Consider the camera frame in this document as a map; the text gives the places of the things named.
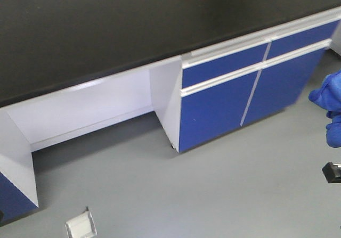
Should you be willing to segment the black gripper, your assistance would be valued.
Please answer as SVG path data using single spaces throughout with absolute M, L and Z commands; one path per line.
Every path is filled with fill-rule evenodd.
M 340 183 L 340 163 L 334 164 L 332 162 L 327 163 L 323 168 L 322 172 L 328 183 Z

